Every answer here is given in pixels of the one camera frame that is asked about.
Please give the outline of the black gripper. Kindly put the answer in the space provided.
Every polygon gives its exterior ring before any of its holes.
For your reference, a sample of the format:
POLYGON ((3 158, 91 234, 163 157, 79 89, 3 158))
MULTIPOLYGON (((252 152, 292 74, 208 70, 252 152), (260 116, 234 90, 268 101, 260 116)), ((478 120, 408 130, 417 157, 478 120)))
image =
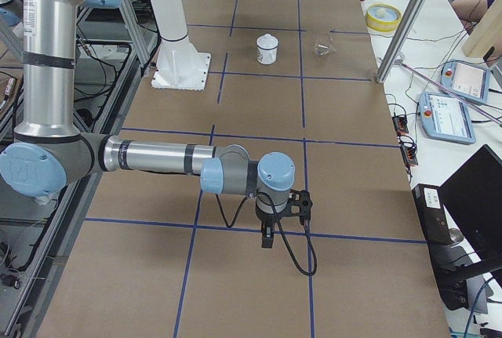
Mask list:
POLYGON ((271 249, 274 243, 275 216, 269 213, 260 214, 263 249, 271 249))

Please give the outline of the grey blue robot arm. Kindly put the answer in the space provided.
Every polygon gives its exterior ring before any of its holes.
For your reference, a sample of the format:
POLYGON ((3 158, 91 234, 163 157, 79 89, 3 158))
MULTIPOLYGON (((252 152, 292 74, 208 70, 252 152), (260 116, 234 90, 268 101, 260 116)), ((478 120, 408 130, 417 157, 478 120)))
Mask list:
MULTIPOLYGON (((99 0, 24 0, 24 118, 1 154, 1 175, 15 191, 42 197, 99 171, 198 176, 213 194, 254 198, 262 245, 289 216, 295 166, 272 152, 253 161, 238 145, 150 143, 83 133, 73 123, 78 7, 99 0)), ((104 0, 118 7, 122 0, 104 0)))

